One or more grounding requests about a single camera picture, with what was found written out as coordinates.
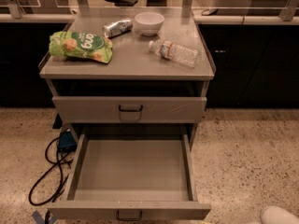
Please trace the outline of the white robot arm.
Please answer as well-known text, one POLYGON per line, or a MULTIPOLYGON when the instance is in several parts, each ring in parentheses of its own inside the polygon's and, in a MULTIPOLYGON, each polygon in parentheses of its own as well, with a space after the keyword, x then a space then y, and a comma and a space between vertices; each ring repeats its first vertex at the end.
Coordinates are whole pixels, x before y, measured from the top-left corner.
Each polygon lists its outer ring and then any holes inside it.
POLYGON ((262 224, 299 224, 299 218, 278 206, 267 206, 260 214, 262 224))

